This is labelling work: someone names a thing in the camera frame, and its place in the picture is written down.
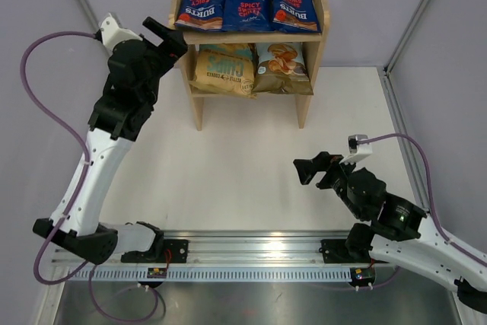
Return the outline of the blue Burts bag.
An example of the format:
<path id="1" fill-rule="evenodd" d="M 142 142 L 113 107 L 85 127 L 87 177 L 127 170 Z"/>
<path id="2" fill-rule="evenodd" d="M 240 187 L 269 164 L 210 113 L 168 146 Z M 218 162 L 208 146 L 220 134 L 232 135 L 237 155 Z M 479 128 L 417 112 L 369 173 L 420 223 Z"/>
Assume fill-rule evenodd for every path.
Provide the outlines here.
<path id="1" fill-rule="evenodd" d="M 272 27 L 281 33 L 321 31 L 314 0 L 272 0 Z"/>
<path id="2" fill-rule="evenodd" d="M 225 0 L 224 32 L 271 32 L 271 0 Z"/>
<path id="3" fill-rule="evenodd" d="M 224 1 L 181 0 L 174 24 L 197 31 L 222 31 Z"/>

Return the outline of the yellow kettle chips bag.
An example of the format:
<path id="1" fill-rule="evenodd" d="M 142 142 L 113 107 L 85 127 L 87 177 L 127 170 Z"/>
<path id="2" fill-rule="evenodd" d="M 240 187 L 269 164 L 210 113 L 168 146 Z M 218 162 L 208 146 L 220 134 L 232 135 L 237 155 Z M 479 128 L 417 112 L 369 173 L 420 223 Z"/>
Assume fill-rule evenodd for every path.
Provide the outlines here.
<path id="1" fill-rule="evenodd" d="M 249 43 L 201 44 L 190 84 L 200 91 L 256 98 L 252 46 Z"/>

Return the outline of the light blue cassava chips bag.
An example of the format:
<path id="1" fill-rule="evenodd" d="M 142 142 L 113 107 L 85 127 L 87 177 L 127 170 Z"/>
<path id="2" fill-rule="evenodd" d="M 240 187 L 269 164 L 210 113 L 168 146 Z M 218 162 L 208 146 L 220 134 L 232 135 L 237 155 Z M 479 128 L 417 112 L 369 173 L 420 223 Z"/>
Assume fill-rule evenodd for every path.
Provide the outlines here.
<path id="1" fill-rule="evenodd" d="M 253 93 L 312 95 L 302 43 L 256 43 Z"/>

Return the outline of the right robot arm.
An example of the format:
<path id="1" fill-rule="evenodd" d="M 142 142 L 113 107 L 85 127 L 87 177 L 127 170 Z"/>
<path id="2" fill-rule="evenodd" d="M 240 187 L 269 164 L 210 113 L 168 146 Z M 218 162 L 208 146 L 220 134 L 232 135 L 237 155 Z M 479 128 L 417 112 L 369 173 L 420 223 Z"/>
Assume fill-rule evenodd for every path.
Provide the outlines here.
<path id="1" fill-rule="evenodd" d="M 441 236 L 431 214 L 389 193 L 369 170 L 342 163 L 341 155 L 322 151 L 312 159 L 295 159 L 293 165 L 303 185 L 322 173 L 317 188 L 332 190 L 357 219 L 342 244 L 322 243 L 325 257 L 402 267 L 455 292 L 467 307 L 486 312 L 485 269 Z"/>

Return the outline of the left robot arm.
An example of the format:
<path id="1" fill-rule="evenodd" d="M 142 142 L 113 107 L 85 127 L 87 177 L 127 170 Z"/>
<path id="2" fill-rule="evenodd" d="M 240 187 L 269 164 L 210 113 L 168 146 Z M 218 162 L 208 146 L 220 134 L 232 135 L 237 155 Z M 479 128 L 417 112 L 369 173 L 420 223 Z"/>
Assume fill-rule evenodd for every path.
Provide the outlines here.
<path id="1" fill-rule="evenodd" d="M 143 221 L 109 225 L 100 212 L 113 178 L 154 111 L 161 78 L 188 51 L 179 30 L 148 17 L 143 26 L 161 38 L 154 45 L 108 15 L 93 34 L 110 51 L 108 76 L 88 120 L 83 153 L 56 210 L 38 218 L 33 232 L 83 260 L 100 265 L 119 253 L 124 263 L 168 259 L 164 232 Z"/>

